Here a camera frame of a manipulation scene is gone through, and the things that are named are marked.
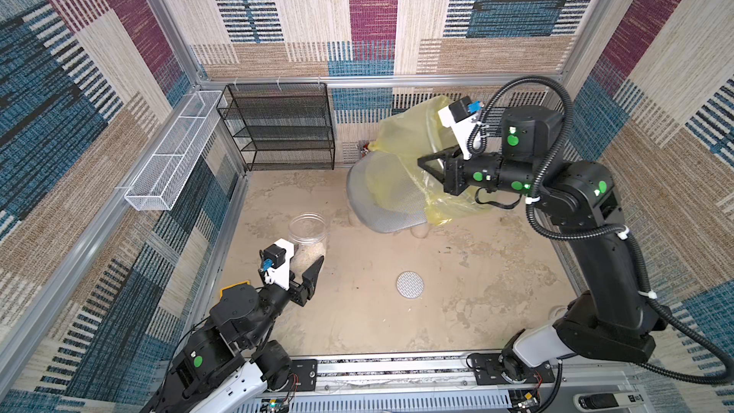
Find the large plastic jar of rice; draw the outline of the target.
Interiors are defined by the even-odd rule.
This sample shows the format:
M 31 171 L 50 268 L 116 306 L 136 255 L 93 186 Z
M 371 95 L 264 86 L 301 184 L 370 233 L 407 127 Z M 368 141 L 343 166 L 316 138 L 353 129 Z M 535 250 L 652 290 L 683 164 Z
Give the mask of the large plastic jar of rice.
M 315 261 L 326 254 L 328 225 L 317 213 L 300 214 L 289 224 L 289 239 L 296 247 L 291 270 L 296 276 L 305 273 Z

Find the grey bin with yellow bag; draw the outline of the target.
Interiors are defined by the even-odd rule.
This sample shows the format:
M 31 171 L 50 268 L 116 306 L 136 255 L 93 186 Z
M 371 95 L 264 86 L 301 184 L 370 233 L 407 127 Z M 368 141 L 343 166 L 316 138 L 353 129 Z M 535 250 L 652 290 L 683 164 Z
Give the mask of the grey bin with yellow bag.
M 447 96 L 433 97 L 378 123 L 369 153 L 347 176 L 349 207 L 363 226 L 376 233 L 395 233 L 493 211 L 476 204 L 471 191 L 461 196 L 445 193 L 443 185 L 417 164 L 418 158 L 457 144 L 439 119 L 439 111 L 451 103 Z

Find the patterned white jar lid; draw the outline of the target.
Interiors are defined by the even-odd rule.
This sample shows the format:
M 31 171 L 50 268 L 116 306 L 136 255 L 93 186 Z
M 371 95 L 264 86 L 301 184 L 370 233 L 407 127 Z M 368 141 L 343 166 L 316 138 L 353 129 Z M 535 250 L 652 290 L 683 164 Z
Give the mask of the patterned white jar lid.
M 424 280 L 416 272 L 402 272 L 396 279 L 396 289 L 403 298 L 417 299 L 424 292 Z

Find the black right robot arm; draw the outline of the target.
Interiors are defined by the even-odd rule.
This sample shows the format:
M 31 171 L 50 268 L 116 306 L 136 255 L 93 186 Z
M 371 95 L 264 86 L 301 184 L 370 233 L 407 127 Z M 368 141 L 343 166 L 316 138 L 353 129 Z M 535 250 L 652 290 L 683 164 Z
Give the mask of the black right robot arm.
M 655 334 L 674 328 L 718 359 L 723 370 L 713 375 L 664 370 L 663 376 L 689 384 L 730 384 L 732 357 L 659 302 L 611 171 L 597 162 L 563 158 L 575 120 L 568 91 L 545 76 L 522 76 L 501 93 L 526 84 L 556 93 L 560 108 L 513 107 L 493 122 L 496 98 L 458 99 L 439 113 L 456 145 L 418 161 L 447 194 L 459 196 L 467 189 L 515 194 L 533 230 L 568 243 L 581 269 L 586 291 L 556 321 L 512 337 L 498 357 L 502 376 L 521 384 L 536 367 L 574 356 L 649 369 Z

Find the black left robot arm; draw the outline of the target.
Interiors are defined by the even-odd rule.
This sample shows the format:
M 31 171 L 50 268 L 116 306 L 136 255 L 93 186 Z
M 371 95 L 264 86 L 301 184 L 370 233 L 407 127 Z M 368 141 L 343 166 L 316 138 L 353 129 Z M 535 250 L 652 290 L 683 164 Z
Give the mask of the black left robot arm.
M 271 331 L 289 303 L 303 307 L 313 298 L 324 260 L 319 256 L 300 283 L 291 273 L 287 290 L 277 284 L 260 288 L 240 284 L 223 290 L 203 325 L 172 358 L 161 386 L 141 410 L 191 412 L 214 399 L 217 389 L 246 368 L 254 369 L 255 374 L 242 375 L 224 397 L 292 387 L 297 379 L 292 374 L 292 359 L 271 339 Z

